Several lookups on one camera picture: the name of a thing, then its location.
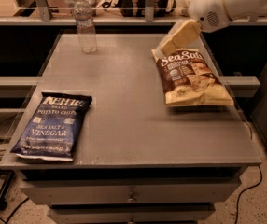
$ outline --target gray tabletop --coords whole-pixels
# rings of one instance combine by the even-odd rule
[[[249,129],[233,106],[164,105],[161,80],[151,54],[162,38],[145,34],[97,35],[98,51],[84,54],[77,35],[63,35],[0,167],[20,170],[259,164]],[[199,49],[213,68],[200,39],[190,46]],[[93,98],[72,162],[25,160],[9,153],[39,105],[42,91],[77,92]]]

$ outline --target speckled floor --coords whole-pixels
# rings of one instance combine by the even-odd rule
[[[241,196],[239,202],[238,224],[267,224],[267,151],[261,142],[255,129],[252,127],[253,141],[262,158],[262,182],[255,188],[250,189]],[[248,168],[241,177],[242,185],[224,203],[216,203],[216,212],[208,219],[199,221],[199,224],[233,224],[236,219],[236,203],[238,195],[247,187],[253,186],[260,181],[258,167]],[[20,180],[15,178],[6,196],[8,206],[0,211],[0,218],[6,221],[12,211],[21,203],[26,196],[19,190]],[[31,200],[27,201],[11,218],[9,224],[54,224],[46,215],[46,206],[37,206]]]

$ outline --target clear plastic bottle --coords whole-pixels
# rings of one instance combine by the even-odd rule
[[[97,50],[95,24],[91,4],[86,0],[76,0],[74,10],[80,46],[86,53]]]

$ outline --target drawer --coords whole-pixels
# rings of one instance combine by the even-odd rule
[[[208,218],[213,205],[139,205],[50,209],[48,216],[58,224],[92,223],[190,223]]]
[[[36,204],[214,203],[240,185],[233,180],[24,181],[21,190]]]

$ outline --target desk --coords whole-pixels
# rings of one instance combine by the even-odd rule
[[[196,221],[261,163],[234,106],[164,105],[151,54],[163,36],[99,34],[98,51],[84,54],[77,35],[62,35],[0,164],[57,223]],[[202,40],[190,46],[216,74]],[[47,90],[93,97],[72,162],[9,153]]]

